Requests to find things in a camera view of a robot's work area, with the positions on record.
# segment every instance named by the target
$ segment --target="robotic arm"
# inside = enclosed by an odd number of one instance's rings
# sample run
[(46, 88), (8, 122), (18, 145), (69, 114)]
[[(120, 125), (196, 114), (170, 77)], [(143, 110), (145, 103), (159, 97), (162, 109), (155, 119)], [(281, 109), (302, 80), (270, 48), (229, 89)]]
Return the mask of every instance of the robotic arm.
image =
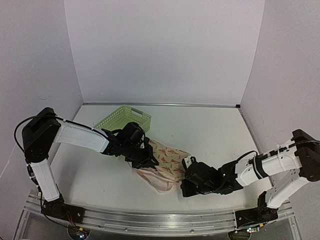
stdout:
[[(47, 107), (23, 128), (22, 140), (30, 178), (45, 199), (42, 212), (66, 221), (71, 216), (75, 223), (81, 223), (84, 209), (64, 203), (48, 162), (53, 143), (72, 144), (104, 155), (123, 155), (136, 169), (159, 164), (149, 145), (150, 139), (135, 122), (115, 131), (98, 130), (57, 117)], [(275, 220), (278, 208), (288, 197), (308, 182), (320, 180), (319, 143), (298, 129), (291, 140), (275, 150), (245, 158), (255, 151), (248, 152), (219, 169), (197, 162), (193, 156), (186, 157), (182, 161), (185, 169), (180, 186), (182, 195), (230, 194), (262, 178), (289, 171), (277, 185), (259, 196), (256, 208), (235, 212), (238, 229)]]

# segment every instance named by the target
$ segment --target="plastic basket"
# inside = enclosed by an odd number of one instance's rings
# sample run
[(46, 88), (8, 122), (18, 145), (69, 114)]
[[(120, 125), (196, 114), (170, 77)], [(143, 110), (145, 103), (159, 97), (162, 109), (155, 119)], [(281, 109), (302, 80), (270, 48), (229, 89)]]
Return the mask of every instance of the plastic basket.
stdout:
[(130, 106), (121, 106), (94, 127), (113, 131), (123, 129), (127, 123), (136, 122), (146, 133), (150, 129), (151, 116)]

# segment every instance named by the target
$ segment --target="basket handle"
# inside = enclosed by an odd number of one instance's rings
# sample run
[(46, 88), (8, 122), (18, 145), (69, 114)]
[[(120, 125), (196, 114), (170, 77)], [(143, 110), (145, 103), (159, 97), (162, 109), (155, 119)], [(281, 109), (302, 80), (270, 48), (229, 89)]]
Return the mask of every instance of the basket handle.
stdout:
[(131, 111), (132, 111), (132, 112), (135, 112), (135, 113), (137, 113), (137, 114), (140, 114), (141, 116), (143, 116), (143, 114), (144, 114), (143, 111), (140, 111), (140, 110), (138, 110), (138, 109), (136, 109), (136, 108), (134, 108), (134, 107), (131, 108)]

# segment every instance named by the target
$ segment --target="white wall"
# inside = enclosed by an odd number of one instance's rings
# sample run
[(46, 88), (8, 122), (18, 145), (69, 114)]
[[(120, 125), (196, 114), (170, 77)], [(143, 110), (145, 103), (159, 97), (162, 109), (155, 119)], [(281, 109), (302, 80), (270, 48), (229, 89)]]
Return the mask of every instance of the white wall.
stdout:
[(65, 0), (85, 102), (239, 104), (264, 0)]
[(64, 1), (1, 1), (0, 56), (0, 236), (8, 240), (33, 186), (15, 126), (47, 106), (72, 119), (83, 102)]
[[(320, 1), (266, 0), (242, 110), (263, 151), (302, 129), (320, 139)], [(290, 198), (304, 240), (319, 239), (320, 182)]]

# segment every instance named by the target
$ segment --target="beige cloth with orange print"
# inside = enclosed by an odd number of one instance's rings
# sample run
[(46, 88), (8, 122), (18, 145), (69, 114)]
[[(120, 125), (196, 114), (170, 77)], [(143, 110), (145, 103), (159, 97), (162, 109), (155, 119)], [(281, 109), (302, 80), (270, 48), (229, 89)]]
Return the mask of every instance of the beige cloth with orange print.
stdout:
[(159, 165), (155, 166), (155, 169), (140, 168), (135, 171), (160, 193), (169, 191), (175, 183), (185, 178), (182, 160), (190, 154), (164, 146), (154, 140), (150, 140), (149, 144), (153, 148), (153, 156), (158, 160)]

